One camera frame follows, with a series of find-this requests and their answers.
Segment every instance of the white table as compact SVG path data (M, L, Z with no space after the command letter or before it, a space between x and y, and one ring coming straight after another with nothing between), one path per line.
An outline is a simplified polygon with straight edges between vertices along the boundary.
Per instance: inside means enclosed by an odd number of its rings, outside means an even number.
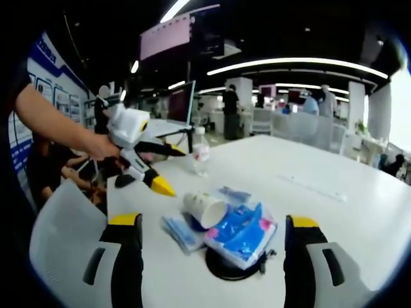
M151 192L142 183L113 188L109 179L109 216L143 213L143 303L150 307L283 307L285 216L317 221L328 241L336 241L358 263L369 289L379 289L396 267L411 236L411 188L396 178L348 158L269 136L231 142L211 150L209 178L187 172L188 158L160 162L178 196ZM287 182L278 175L311 180L338 191L336 201ZM182 205L184 193L211 191L221 185L252 193L278 219L272 246L278 255L267 262L267 274L241 282L214 277L204 252L185 256L160 228L160 218Z

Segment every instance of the tissue pack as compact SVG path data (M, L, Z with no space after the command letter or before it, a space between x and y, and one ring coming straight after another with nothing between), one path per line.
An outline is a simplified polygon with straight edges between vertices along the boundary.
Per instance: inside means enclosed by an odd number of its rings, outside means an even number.
M277 223L261 203L254 210L240 205L204 236L206 245L245 270L261 257Z

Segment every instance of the ceiling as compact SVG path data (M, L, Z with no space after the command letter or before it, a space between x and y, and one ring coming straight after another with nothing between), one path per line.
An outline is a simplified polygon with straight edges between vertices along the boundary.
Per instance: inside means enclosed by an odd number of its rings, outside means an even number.
M139 35L155 26L175 0L150 0L144 2L144 8L137 2L67 8L55 27L48 30L64 60L93 92L113 80L119 84L127 81L132 96L143 88L166 89L187 80L189 60L190 78L197 80L198 90L221 87L227 78L241 75L253 79L255 86L327 83L333 88L347 89L349 78L318 71L363 78L377 87L387 82L369 73L320 64L260 65L207 76L212 69L266 58L329 58L369 66L388 75L399 68L393 31L376 17L381 10L370 11L358 5L352 8L311 4L296 8L263 0L225 0L218 14L206 19L207 28L234 42L241 53L221 60L198 58L192 57L189 46L180 46L142 61L138 72L130 74L131 65L138 59ZM182 12L217 2L192 0ZM384 42L383 46L378 44L379 40ZM366 84L368 92L375 88Z

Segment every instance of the water bottle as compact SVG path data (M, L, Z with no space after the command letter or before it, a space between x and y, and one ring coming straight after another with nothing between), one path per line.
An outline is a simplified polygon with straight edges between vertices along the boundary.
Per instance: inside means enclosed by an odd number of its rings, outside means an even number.
M204 134L206 129L202 126L195 128L193 136L193 169L200 176L207 176L208 162L210 159L210 145Z

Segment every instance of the monitor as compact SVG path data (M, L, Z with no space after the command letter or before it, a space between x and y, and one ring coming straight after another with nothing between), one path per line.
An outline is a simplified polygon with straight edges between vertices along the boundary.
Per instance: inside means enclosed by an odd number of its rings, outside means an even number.
M190 124L194 88L195 81L191 81L172 90L168 98L167 119Z

